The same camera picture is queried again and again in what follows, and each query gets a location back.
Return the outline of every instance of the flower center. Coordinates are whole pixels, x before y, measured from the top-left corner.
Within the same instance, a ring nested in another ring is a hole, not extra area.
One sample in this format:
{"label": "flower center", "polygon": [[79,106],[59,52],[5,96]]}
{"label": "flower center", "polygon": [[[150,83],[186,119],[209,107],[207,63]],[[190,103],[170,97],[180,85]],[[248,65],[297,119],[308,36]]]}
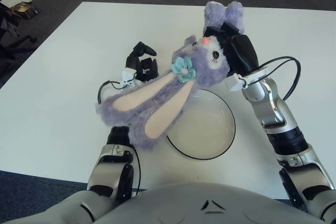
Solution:
{"label": "flower center", "polygon": [[186,69],[186,68],[182,68],[181,69],[181,74],[182,75],[185,75],[185,74],[187,74],[189,71],[188,71],[188,69]]}

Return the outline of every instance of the chair leg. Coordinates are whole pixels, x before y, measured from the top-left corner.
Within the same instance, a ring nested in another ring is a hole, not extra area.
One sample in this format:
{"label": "chair leg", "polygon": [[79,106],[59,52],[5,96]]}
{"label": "chair leg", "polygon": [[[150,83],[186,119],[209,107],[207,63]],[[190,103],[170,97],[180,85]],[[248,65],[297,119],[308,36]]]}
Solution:
{"label": "chair leg", "polygon": [[33,38],[30,35],[27,35],[27,36],[23,37],[22,39],[20,39],[20,40],[14,42],[14,43],[8,45],[7,47],[9,47],[9,48],[10,47],[18,47],[19,45],[21,45],[23,42],[25,42],[28,39],[30,40],[31,43],[34,43],[34,42],[37,41],[37,38]]}

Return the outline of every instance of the black cable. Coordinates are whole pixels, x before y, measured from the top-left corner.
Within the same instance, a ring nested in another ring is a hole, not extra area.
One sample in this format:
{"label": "black cable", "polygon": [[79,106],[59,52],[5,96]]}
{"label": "black cable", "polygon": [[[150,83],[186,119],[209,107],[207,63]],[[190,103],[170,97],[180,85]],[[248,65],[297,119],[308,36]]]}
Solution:
{"label": "black cable", "polygon": [[[128,80],[127,82],[129,82],[129,81],[133,81],[133,80],[135,79],[135,75],[136,75],[136,74],[137,74],[137,73],[134,73],[134,75],[133,75],[133,79]],[[106,82],[104,82],[104,83],[100,86],[100,88],[99,88],[99,90],[98,90],[98,98],[97,98],[97,100],[98,100],[98,104],[101,103],[100,93],[101,93],[102,89],[103,89],[107,84],[111,84],[111,85],[112,85],[115,89],[117,89],[117,90],[124,89],[124,88],[127,86],[127,84],[126,84],[126,85],[124,85],[124,86],[121,87],[121,88],[116,88],[116,87],[113,85],[114,83],[116,83],[116,84],[120,84],[120,82],[117,82],[117,81],[106,81]]]}
{"label": "black cable", "polygon": [[273,69],[270,73],[268,73],[268,74],[265,75],[265,76],[260,77],[257,81],[254,81],[254,82],[249,83],[249,85],[255,84],[255,83],[261,81],[262,79],[269,77],[269,76],[270,76],[271,74],[273,74],[276,70],[278,70],[278,68],[280,68],[282,65],[284,65],[284,64],[287,63],[288,61],[291,61],[291,60],[286,60],[286,61],[284,61],[283,63],[279,64],[275,69]]}
{"label": "black cable", "polygon": [[300,62],[296,58],[294,58],[294,57],[291,57],[291,56],[282,56],[282,57],[278,57],[278,58],[275,58],[275,59],[272,59],[272,60],[269,60],[269,61],[263,63],[262,65],[260,65],[258,67],[258,69],[261,69],[264,66],[266,66],[266,65],[268,65],[268,64],[270,64],[272,62],[275,62],[275,61],[278,61],[278,60],[283,60],[283,59],[288,59],[288,60],[286,60],[283,63],[281,63],[280,65],[278,65],[271,73],[269,73],[269,74],[261,77],[259,80],[254,81],[254,82],[250,83],[249,85],[255,84],[255,83],[261,81],[262,79],[270,76],[272,73],[274,73],[278,68],[280,68],[282,65],[284,65],[288,61],[294,61],[296,63],[296,66],[297,66],[297,72],[296,72],[296,76],[294,78],[292,86],[290,87],[290,89],[288,90],[288,92],[286,93],[286,95],[283,98],[283,100],[286,101],[290,97],[290,95],[293,93],[294,89],[296,88],[296,86],[297,86],[297,84],[299,82],[299,79],[300,79],[300,76],[301,76],[301,64],[300,64]]}
{"label": "black cable", "polygon": [[140,160],[139,160],[139,156],[138,156],[138,153],[137,153],[137,151],[136,151],[134,145],[131,145],[131,147],[133,148],[133,150],[134,150],[134,152],[135,152],[135,155],[137,156],[136,158],[137,158],[137,160],[138,160],[138,166],[139,166],[139,183],[138,183],[138,187],[137,187],[137,189],[136,189],[137,191],[136,191],[136,193],[135,193],[135,195],[138,195],[138,193],[139,193],[139,189],[140,189],[140,182],[141,182],[141,167],[140,167]]}

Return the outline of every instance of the plush bunny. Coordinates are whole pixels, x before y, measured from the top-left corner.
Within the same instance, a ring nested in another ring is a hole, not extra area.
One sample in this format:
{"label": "plush bunny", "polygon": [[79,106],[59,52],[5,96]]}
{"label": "plush bunny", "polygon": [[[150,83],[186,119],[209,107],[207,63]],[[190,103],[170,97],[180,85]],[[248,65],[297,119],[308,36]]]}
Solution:
{"label": "plush bunny", "polygon": [[[205,6],[205,29],[230,22],[243,29],[243,7],[232,2]],[[225,52],[215,36],[188,37],[173,53],[171,70],[144,85],[107,98],[98,107],[109,126],[128,125],[130,142],[151,149],[181,115],[185,102],[199,88],[221,82],[229,72]]]}

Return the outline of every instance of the white clip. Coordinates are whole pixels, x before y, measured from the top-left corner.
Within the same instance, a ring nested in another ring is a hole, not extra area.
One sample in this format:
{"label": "white clip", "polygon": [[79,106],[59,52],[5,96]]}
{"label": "white clip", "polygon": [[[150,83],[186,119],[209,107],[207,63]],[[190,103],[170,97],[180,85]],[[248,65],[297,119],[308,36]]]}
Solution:
{"label": "white clip", "polygon": [[268,74],[268,68],[263,67],[256,72],[249,74],[248,76],[241,76],[240,74],[234,73],[233,75],[224,79],[226,86],[230,91],[238,91],[246,89],[248,85],[254,81],[259,80],[260,78]]}
{"label": "white clip", "polygon": [[122,82],[120,82],[121,87],[125,87],[126,85],[134,86],[134,77],[137,71],[132,68],[125,68],[121,71]]}

